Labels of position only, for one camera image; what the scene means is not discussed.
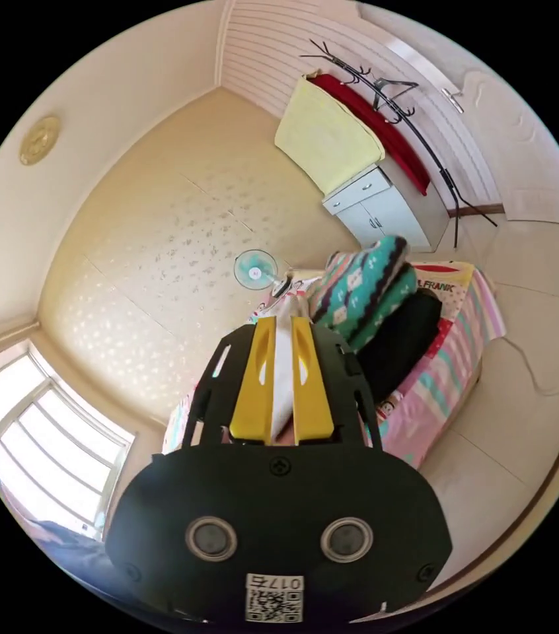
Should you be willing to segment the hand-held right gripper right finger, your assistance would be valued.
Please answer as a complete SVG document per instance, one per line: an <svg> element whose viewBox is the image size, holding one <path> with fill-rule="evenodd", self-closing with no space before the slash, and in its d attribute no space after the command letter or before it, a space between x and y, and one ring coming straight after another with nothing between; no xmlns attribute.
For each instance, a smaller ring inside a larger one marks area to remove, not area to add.
<svg viewBox="0 0 559 634"><path fill-rule="evenodd" d="M334 422L307 317L291 319L291 358L295 444L327 441L334 432Z"/></svg>

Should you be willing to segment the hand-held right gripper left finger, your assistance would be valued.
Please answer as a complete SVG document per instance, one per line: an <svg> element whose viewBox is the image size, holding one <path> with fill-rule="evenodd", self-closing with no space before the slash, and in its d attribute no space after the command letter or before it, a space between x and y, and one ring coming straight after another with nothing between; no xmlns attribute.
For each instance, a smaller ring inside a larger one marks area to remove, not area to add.
<svg viewBox="0 0 559 634"><path fill-rule="evenodd" d="M274 404L276 318L261 318L252 331L250 349L229 432L243 442L270 442Z"/></svg>

